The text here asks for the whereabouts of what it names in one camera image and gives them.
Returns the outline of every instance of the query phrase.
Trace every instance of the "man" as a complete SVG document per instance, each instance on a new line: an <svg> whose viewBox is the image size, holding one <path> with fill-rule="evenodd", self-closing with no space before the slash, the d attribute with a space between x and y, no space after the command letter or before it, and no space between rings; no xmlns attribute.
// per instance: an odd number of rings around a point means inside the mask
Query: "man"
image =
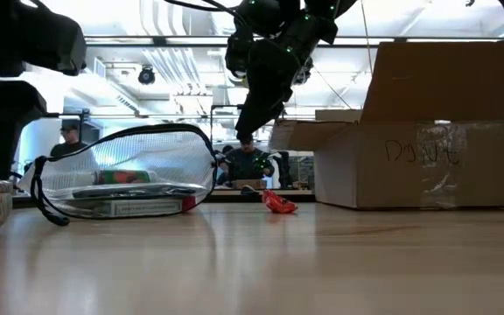
<svg viewBox="0 0 504 315"><path fill-rule="evenodd" d="M245 136L241 139L241 148L231 150L227 154L227 160L234 164L232 169L235 174L230 174L231 179L261 179L264 175L271 177L274 172L272 165L264 168L262 171L258 171L255 166L255 158L263 154L262 150L258 150L254 147L254 138L252 135ZM226 165L221 164L223 173L228 174L229 170Z"/></svg>
<svg viewBox="0 0 504 315"><path fill-rule="evenodd" d="M50 152L50 156L61 157L79 151L87 146L79 141L79 127L77 127L77 125L71 124L63 126L60 131L61 136L66 142L54 145Z"/></svg>

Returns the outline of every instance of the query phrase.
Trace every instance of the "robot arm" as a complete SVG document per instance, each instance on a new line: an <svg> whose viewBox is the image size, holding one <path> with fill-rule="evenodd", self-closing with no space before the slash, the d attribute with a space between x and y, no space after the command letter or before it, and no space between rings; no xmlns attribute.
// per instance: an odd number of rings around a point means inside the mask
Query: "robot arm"
<svg viewBox="0 0 504 315"><path fill-rule="evenodd" d="M332 44L338 33L335 18L356 0L242 0L236 32L229 38L227 69L246 77L248 95L236 124L237 137L252 134L277 118L292 96L291 86L303 84L313 67L311 54L320 40ZM254 40L254 34L263 39Z"/></svg>
<svg viewBox="0 0 504 315"><path fill-rule="evenodd" d="M87 45L81 27L51 12L39 0L31 5L0 0L0 77L17 77L25 62L66 75L85 66ZM21 80L0 81L0 179L10 175L23 127L47 115L37 89Z"/></svg>

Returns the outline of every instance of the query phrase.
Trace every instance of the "desk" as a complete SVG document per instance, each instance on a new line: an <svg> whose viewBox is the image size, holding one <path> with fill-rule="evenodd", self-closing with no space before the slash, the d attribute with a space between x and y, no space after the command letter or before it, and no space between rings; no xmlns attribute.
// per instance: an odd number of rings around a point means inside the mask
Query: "desk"
<svg viewBox="0 0 504 315"><path fill-rule="evenodd" d="M504 212L205 204L0 230L0 315L504 314Z"/></svg>

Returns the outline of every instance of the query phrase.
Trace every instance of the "clear mesh bag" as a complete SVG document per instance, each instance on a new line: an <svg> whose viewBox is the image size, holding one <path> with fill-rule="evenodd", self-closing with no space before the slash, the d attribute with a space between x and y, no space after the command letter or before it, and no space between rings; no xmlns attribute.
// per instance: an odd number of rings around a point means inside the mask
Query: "clear mesh bag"
<svg viewBox="0 0 504 315"><path fill-rule="evenodd" d="M51 222L181 214L214 189L207 136L188 124L126 129L63 157L39 157L17 184Z"/></svg>

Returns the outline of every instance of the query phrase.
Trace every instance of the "cardboard box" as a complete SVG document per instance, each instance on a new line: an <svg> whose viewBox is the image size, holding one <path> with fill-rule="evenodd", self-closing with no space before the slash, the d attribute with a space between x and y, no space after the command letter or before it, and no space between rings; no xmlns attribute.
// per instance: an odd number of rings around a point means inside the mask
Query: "cardboard box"
<svg viewBox="0 0 504 315"><path fill-rule="evenodd" d="M235 189L242 189L244 186L250 186L254 189L266 189L267 184L263 179L237 179L233 183Z"/></svg>
<svg viewBox="0 0 504 315"><path fill-rule="evenodd" d="M361 119L362 111L359 109L325 109L315 110L314 117L317 121L330 122L358 122Z"/></svg>
<svg viewBox="0 0 504 315"><path fill-rule="evenodd" d="M350 114L273 129L271 149L314 151L318 201L504 207L504 41L383 43L359 122Z"/></svg>

